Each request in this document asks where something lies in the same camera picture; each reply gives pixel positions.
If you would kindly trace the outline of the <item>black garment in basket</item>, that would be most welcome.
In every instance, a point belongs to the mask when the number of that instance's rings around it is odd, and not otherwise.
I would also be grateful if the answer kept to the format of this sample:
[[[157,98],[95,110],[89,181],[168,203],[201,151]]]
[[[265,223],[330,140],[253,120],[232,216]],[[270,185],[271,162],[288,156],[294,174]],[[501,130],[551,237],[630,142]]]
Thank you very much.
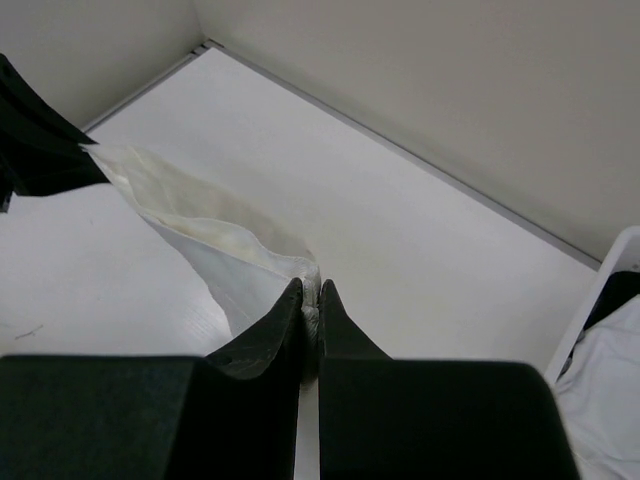
[[[636,297],[640,290],[639,277],[639,272],[632,271],[620,271],[610,275],[600,292],[583,329],[588,330],[608,315],[615,312],[630,299]]]

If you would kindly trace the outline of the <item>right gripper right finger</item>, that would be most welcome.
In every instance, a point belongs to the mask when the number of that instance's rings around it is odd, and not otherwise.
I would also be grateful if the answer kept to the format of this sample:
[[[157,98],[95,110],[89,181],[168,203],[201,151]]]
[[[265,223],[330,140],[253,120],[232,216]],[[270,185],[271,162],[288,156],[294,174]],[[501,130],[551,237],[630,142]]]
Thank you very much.
[[[332,281],[319,300],[324,479],[575,479],[552,392],[530,365],[400,360],[348,316]]]

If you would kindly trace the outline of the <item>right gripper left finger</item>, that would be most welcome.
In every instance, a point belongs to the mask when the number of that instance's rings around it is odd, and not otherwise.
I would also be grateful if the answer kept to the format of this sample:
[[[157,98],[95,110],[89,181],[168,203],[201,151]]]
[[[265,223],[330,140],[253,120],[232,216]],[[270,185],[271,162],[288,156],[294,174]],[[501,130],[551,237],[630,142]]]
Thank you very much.
[[[289,479],[302,284],[205,357],[1,361],[5,479]]]

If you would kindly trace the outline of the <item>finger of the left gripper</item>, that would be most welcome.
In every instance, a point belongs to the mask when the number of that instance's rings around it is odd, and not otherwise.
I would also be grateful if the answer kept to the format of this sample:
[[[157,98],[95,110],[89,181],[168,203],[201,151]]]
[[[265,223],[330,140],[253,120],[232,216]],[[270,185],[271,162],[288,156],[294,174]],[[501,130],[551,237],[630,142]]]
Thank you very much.
[[[46,197],[109,180],[84,150],[95,143],[1,57],[1,211],[14,194]]]

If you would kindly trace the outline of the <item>white skirt in basket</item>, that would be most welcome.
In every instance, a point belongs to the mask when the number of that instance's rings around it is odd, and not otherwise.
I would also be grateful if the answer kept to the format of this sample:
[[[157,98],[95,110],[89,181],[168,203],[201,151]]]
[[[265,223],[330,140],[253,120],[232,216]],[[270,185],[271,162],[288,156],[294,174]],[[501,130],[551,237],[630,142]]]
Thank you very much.
[[[583,479],[639,477],[639,299],[577,343],[556,399]]]

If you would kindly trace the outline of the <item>cream pleated skirt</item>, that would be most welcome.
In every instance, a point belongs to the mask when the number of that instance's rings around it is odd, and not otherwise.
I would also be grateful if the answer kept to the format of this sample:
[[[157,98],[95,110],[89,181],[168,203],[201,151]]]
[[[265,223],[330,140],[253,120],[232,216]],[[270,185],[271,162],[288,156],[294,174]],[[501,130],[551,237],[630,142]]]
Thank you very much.
[[[98,144],[84,150],[128,204],[202,278],[232,334],[262,318],[298,278],[307,339],[316,344],[321,274],[303,239],[227,189],[153,152]]]

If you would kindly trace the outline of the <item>white plastic basket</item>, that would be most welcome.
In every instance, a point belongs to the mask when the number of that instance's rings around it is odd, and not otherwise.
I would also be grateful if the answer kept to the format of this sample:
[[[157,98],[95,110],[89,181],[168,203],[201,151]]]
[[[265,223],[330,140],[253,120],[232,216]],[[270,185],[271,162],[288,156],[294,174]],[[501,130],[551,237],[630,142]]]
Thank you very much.
[[[561,374],[579,333],[587,323],[596,302],[608,278],[618,271],[639,271],[639,227],[631,226],[624,229],[616,238],[604,261],[602,262],[587,295],[579,305],[576,313],[568,324],[564,335],[543,377],[547,383],[554,385]]]

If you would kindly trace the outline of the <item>aluminium table edge rail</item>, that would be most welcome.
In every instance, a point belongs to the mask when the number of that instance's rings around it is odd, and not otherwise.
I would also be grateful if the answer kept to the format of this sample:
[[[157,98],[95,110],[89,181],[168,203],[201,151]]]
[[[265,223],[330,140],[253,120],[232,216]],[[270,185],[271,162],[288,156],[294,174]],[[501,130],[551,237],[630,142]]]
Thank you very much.
[[[577,260],[578,262],[586,265],[590,269],[597,270],[600,267],[601,261],[598,260],[597,258],[594,258],[593,256],[589,255],[583,250],[561,239],[558,235],[555,235],[554,233],[550,232],[548,229],[545,229],[539,226],[538,224],[536,224],[535,222],[532,222],[531,220],[525,218],[524,216],[517,213],[513,209],[510,209],[507,206],[505,206],[503,203],[496,201],[491,196],[481,192],[477,188],[474,188],[468,182],[462,181],[458,177],[451,175],[450,173],[446,172],[442,168],[438,167],[433,162],[434,156],[432,154],[428,156],[424,156],[424,155],[420,155],[419,153],[416,153],[412,149],[406,148],[405,146],[391,139],[388,135],[381,134],[375,129],[370,128],[369,126],[356,120],[353,116],[345,114],[342,111],[332,107],[331,105],[327,104],[326,102],[322,101],[316,96],[308,93],[304,89],[298,88],[297,86],[293,85],[291,82],[286,81],[285,79],[263,68],[262,66],[256,64],[255,62],[248,60],[247,58],[239,55],[237,52],[229,50],[224,45],[209,39],[197,45],[194,49],[190,51],[190,53],[196,57],[201,57],[211,49],[219,51],[223,55],[233,59],[238,63],[241,63],[245,67],[254,71],[256,74],[259,74],[262,77],[268,79],[270,82],[279,85],[283,89],[289,91],[290,93],[296,95],[297,97],[303,99],[304,101],[314,105],[316,108],[319,108],[320,110],[329,114],[333,118],[341,121],[344,124],[349,125],[352,129],[357,130],[360,133],[366,135],[367,137],[371,138],[375,142],[381,145],[384,145],[387,149],[394,151],[397,155],[400,155],[406,160],[416,165],[419,165],[425,171],[428,171],[431,175],[449,184],[456,190],[460,191],[461,193],[464,193],[465,195],[469,196],[476,202],[484,205],[485,207],[489,208],[491,211],[507,219],[511,223],[519,225],[520,227],[525,229],[527,232],[533,234],[534,236],[536,236],[537,238],[540,238],[541,240],[544,240],[545,242],[549,243],[553,247],[566,253],[567,255]]]

